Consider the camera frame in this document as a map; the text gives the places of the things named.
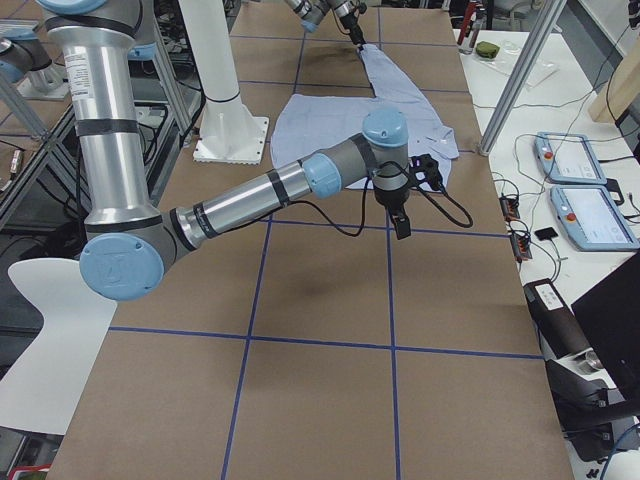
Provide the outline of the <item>blue teach pendant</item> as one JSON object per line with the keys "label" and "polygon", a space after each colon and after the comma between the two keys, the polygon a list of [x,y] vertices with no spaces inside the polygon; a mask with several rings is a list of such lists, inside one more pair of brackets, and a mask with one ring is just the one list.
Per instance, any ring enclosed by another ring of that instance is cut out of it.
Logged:
{"label": "blue teach pendant", "polygon": [[538,132],[534,153],[545,177],[554,184],[605,185],[607,178],[591,146],[581,134]]}
{"label": "blue teach pendant", "polygon": [[555,185],[550,200],[560,224],[580,251],[628,252],[639,240],[602,185]]}

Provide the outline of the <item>lower blue teach pendant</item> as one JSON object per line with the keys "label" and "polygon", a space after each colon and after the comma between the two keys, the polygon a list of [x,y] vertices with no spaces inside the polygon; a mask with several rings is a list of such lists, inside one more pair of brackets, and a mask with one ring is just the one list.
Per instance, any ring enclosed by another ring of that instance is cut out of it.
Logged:
{"label": "lower blue teach pendant", "polygon": [[602,185],[555,185],[550,200],[560,224],[580,251],[628,252],[639,240]]}

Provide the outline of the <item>upper blue teach pendant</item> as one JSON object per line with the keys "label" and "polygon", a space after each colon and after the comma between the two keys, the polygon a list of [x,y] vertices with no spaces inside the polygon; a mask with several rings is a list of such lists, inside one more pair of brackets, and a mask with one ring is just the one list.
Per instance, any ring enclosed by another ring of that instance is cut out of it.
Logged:
{"label": "upper blue teach pendant", "polygon": [[605,185],[607,178],[591,146],[581,134],[538,132],[534,153],[545,177],[554,184]]}

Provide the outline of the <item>aluminium frame post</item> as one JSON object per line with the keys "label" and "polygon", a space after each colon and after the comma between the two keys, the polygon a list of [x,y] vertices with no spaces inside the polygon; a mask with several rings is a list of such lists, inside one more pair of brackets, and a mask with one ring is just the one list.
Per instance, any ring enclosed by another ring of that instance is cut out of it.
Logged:
{"label": "aluminium frame post", "polygon": [[546,1],[541,8],[478,144],[480,155],[489,156],[565,5],[566,0]]}

